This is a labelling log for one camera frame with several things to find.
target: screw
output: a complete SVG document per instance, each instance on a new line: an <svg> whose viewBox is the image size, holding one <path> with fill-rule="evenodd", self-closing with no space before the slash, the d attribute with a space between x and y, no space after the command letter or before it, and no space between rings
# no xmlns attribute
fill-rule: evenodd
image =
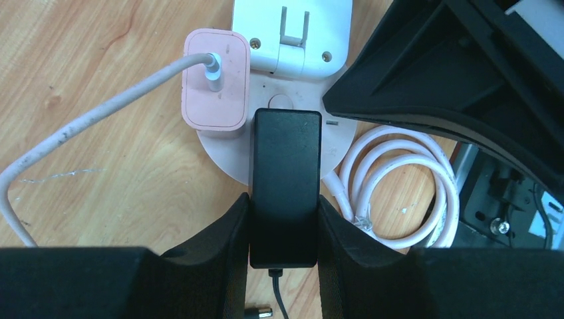
<svg viewBox="0 0 564 319"><path fill-rule="evenodd" d="M333 56L331 55L330 52L325 51L322 55L321 58L325 61L325 62L329 62L331 61L331 59L333 58Z"/></svg>
<svg viewBox="0 0 564 319"><path fill-rule="evenodd" d="M494 235L504 235L509 232L511 226L507 221L502 221L501 218L495 218L490 224L490 231Z"/></svg>
<svg viewBox="0 0 564 319"><path fill-rule="evenodd" d="M249 44L251 45L251 48L254 50L261 47L261 41L256 38L251 39L251 42Z"/></svg>

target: black power adapter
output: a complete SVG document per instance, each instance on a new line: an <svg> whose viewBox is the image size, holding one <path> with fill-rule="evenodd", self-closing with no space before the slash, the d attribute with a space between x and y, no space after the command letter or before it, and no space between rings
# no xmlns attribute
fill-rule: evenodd
<svg viewBox="0 0 564 319"><path fill-rule="evenodd" d="M317 262L321 114L260 108L251 139L250 264L307 268Z"/></svg>

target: white cable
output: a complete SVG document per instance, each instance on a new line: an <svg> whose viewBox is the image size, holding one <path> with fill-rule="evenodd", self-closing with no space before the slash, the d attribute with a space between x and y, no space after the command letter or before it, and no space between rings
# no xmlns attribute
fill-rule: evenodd
<svg viewBox="0 0 564 319"><path fill-rule="evenodd" d="M149 93L184 69L200 63L212 65L214 62L215 60L212 54L192 54L174 61L138 84L135 84L110 100L107 100L70 121L67 125L57 130L53 135L37 144L34 148L6 167L6 169L0 173L0 210L10 227L12 227L25 245L28 247L37 246L32 236L19 221L8 199L10 184L19 174L23 173L26 169L43 159L69 139L121 110L141 96Z"/></svg>
<svg viewBox="0 0 564 319"><path fill-rule="evenodd" d="M371 149L358 165L352 180L351 194L349 195L349 180L355 159L371 141L389 134L410 136L418 140L422 145L409 140L390 140ZM382 154L391 150L408 150L414 154L398 156L378 167L366 178L371 165ZM401 239L384 239L372 231L370 196L378 182L387 173L408 164L423 165L431 169L436 188L435 206L427 221L413 234ZM442 151L442 148L427 134L392 126L374 128L361 136L351 146L343 160L339 176L332 171L323 178L323 183L337 200L341 213L346 220L392 249L411 247L423 240L437 226L444 213L446 217L443 231L431 247L450 247L452 245L460 214L458 189L456 188L454 172L448 158Z"/></svg>

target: wooden table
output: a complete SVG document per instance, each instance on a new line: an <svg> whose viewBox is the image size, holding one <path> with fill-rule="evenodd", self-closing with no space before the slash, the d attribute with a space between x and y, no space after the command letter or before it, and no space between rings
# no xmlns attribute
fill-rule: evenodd
<svg viewBox="0 0 564 319"><path fill-rule="evenodd" d="M349 63L390 2L354 1ZM194 29L229 29L232 5L232 0L0 1L0 167L179 58ZM361 124L358 132L370 127ZM452 153L453 141L438 141ZM245 190L214 165L182 120L177 76L26 171L9 198L39 245L140 245L162 253L215 221ZM413 232L433 193L426 169L389 174L372 197L376 232L387 237ZM0 243L22 245L3 219ZM316 268L286 271L281 288L291 318L321 317ZM266 271L249 269L247 300L276 308Z"/></svg>

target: black cable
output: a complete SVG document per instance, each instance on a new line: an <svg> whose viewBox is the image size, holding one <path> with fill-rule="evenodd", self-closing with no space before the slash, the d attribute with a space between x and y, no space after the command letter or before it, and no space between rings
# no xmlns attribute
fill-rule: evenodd
<svg viewBox="0 0 564 319"><path fill-rule="evenodd" d="M272 289L274 290L274 297L276 298L276 302L278 302L278 307L280 307L282 316L284 316L284 319L289 319L288 312L286 312L284 302L282 301L282 296L280 295L279 278L282 277L282 269L269 269L268 275L272 277Z"/></svg>
<svg viewBox="0 0 564 319"><path fill-rule="evenodd" d="M539 184L535 183L533 186L533 200L535 201L535 206L545 223L545 249L552 249L552 238L554 237L552 224L548 218L548 214L543 206L543 193L544 191L539 189Z"/></svg>

